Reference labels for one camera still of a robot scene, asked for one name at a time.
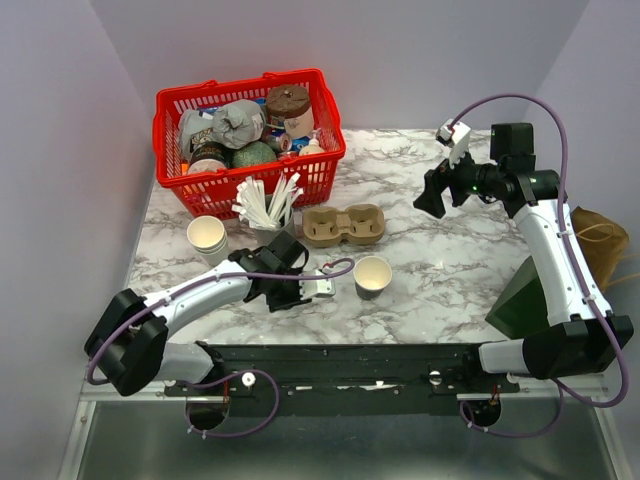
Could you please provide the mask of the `black paper coffee cup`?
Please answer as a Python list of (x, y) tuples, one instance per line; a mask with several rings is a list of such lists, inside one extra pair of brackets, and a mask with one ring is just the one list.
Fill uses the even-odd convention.
[(392, 269), (383, 258), (367, 256), (356, 262), (353, 275), (358, 297), (373, 300), (391, 283)]

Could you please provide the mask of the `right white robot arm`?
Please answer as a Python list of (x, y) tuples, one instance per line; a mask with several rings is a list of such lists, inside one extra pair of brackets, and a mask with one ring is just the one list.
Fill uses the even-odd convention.
[(611, 328), (625, 345), (634, 333), (628, 316), (614, 315), (588, 271), (570, 219), (559, 202), (560, 178), (535, 167), (534, 130), (529, 123), (495, 124), (490, 162), (479, 164), (469, 152), (470, 128), (447, 121), (436, 132), (449, 155), (425, 176), (415, 208), (436, 218), (445, 214), (442, 193), (448, 190), (459, 207), (472, 195), (501, 202), (523, 235), (546, 302), (546, 328), (522, 339), (485, 343), (478, 357), (464, 362), (460, 379), (480, 392), (497, 374), (536, 379), (600, 373), (615, 358), (604, 329)]

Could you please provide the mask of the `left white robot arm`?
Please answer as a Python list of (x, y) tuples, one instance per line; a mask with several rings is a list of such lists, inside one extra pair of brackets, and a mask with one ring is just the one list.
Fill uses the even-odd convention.
[[(271, 312), (305, 301), (295, 279), (309, 251), (283, 232), (270, 244), (241, 249), (204, 274), (172, 288), (138, 295), (117, 293), (85, 343), (86, 374), (92, 385), (111, 384), (122, 396), (139, 392), (154, 380), (188, 383), (201, 395), (214, 393), (222, 380), (213, 354), (200, 344), (169, 339), (191, 322), (236, 302), (263, 295)], [(281, 280), (291, 275), (291, 280)]]

